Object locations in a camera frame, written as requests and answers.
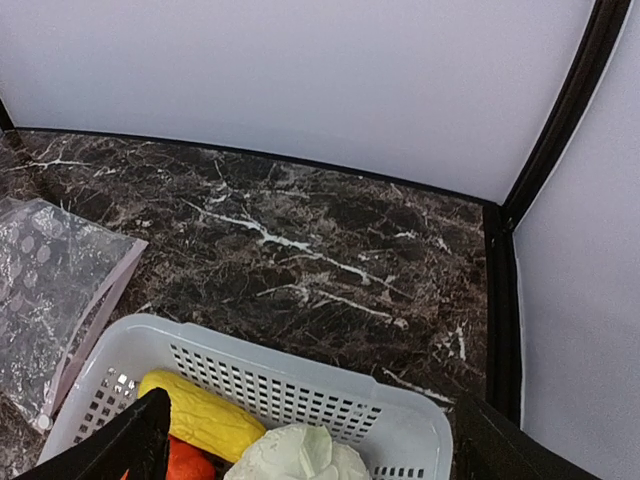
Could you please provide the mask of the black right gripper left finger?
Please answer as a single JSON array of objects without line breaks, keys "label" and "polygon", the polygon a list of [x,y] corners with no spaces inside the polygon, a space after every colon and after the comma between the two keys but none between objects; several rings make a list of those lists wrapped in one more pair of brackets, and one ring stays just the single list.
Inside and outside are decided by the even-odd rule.
[{"label": "black right gripper left finger", "polygon": [[22,474],[22,479],[164,479],[171,401],[155,388],[76,446]]}]

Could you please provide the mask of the clear zip top bag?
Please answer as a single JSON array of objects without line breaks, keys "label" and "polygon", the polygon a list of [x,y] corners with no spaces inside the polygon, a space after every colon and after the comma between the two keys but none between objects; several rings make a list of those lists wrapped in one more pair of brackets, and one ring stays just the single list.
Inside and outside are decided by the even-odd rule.
[{"label": "clear zip top bag", "polygon": [[1,391],[37,431],[52,426],[146,246],[43,199],[2,199]]}]

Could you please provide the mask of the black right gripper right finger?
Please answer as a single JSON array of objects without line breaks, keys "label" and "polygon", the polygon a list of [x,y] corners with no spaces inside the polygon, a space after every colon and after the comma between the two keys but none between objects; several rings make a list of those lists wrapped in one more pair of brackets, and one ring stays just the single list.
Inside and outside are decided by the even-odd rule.
[{"label": "black right gripper right finger", "polygon": [[459,479],[561,480],[597,477],[546,449],[485,401],[457,401]]}]

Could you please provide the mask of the white toy cauliflower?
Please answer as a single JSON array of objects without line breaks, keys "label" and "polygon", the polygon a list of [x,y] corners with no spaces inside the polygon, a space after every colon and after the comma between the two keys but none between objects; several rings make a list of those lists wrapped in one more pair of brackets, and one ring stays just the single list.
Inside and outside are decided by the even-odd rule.
[{"label": "white toy cauliflower", "polygon": [[267,431],[224,475],[226,479],[369,479],[360,454],[324,426],[292,424]]}]

